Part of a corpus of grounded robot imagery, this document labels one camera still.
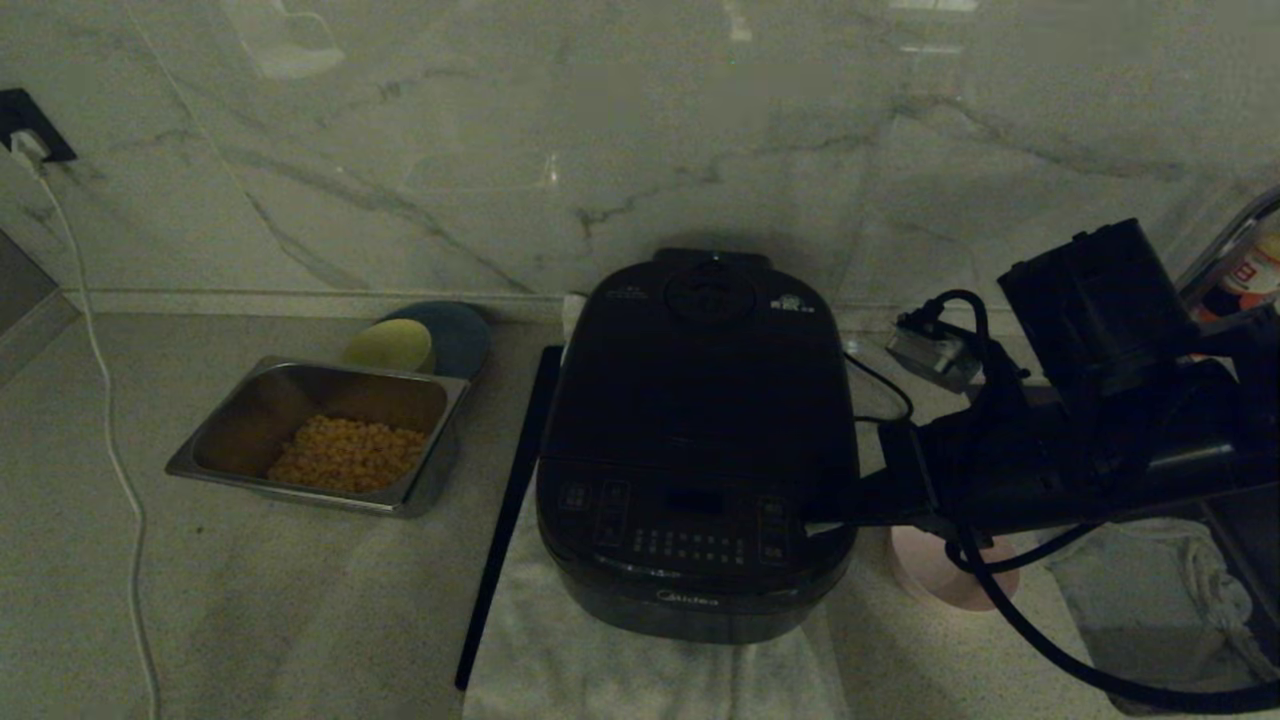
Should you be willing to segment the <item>pink bowl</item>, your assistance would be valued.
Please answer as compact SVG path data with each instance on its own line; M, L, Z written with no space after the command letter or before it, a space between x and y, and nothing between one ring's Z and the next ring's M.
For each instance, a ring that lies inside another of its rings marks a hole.
M995 602L977 577L956 566L942 538L914 527L890 529L890 569L899 584L933 609L991 612Z

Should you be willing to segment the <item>black electric rice cooker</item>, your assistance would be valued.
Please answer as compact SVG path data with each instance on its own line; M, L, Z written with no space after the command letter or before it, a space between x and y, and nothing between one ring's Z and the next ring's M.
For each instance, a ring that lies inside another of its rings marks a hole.
M854 480L842 350L829 305L768 258L662 249L589 295L541 464L801 487Z

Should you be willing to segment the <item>small yellow-green bowl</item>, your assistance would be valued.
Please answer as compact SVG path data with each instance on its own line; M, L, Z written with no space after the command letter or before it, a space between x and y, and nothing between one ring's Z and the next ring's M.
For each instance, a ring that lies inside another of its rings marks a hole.
M431 332L420 322L397 318L375 323L357 333L340 352L347 365L390 372L433 374L436 348Z

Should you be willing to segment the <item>bottle with red label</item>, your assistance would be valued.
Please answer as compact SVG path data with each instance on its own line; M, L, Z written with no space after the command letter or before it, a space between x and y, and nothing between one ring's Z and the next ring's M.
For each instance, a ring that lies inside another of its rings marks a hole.
M1280 231L1267 231L1213 284L1194 309L1198 322L1248 311L1280 296Z

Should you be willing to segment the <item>chrome faucet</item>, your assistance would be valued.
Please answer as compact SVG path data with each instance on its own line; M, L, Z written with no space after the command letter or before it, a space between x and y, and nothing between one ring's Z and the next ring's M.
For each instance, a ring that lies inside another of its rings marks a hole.
M1198 305L1265 237L1276 234L1280 234L1280 182L1240 205L1213 233L1203 231L1193 236L1196 252L1175 281L1183 306Z

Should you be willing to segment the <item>white towel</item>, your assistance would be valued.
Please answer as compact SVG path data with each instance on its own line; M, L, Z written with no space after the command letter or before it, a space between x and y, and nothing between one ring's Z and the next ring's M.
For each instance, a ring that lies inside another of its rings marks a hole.
M823 610L759 644L625 632L564 588L536 528L536 482L463 700L463 720L852 720Z

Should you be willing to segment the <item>long black strip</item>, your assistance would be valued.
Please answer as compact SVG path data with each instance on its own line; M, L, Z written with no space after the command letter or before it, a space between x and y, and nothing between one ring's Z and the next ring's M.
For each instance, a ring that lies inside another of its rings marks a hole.
M493 601L500 580L509 543L515 537L518 516L534 477L539 457L541 434L547 425L550 404L561 377L564 345L544 347L539 357L532 389L520 427L515 456L509 466L499 512L490 537L485 564L480 575L476 598L471 607L462 650L456 665L453 687L466 692L474 674Z

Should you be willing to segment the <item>blue-grey plate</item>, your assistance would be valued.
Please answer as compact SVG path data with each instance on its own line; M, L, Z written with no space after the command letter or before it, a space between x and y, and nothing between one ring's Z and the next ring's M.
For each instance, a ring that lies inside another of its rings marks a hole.
M415 372L475 382L492 350L492 329L471 305L452 301L422 301L388 313L379 322L406 319L431 334L434 364Z

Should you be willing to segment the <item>yellow corn kernels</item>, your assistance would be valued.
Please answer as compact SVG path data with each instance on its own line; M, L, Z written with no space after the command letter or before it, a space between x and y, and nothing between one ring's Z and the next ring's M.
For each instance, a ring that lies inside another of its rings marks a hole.
M282 446L266 479L366 495L385 489L416 466L428 436L385 423L316 415Z

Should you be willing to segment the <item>stainless steel tray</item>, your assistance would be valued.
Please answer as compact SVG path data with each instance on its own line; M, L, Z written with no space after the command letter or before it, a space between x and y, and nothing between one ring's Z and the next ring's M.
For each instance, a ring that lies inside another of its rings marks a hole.
M463 378L266 356L173 454L165 471L298 503L413 518L445 486L458 447L453 420L470 389ZM369 492L269 479L285 443L314 416L416 430L425 446L406 474Z

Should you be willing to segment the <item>black wall socket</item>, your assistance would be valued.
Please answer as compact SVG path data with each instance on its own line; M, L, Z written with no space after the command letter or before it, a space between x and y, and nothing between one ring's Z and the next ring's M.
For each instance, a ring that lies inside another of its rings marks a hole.
M18 129L32 129L50 147L51 155L46 164L63 164L79 159L77 151L26 90L0 90L0 143L6 151L9 151L10 133Z

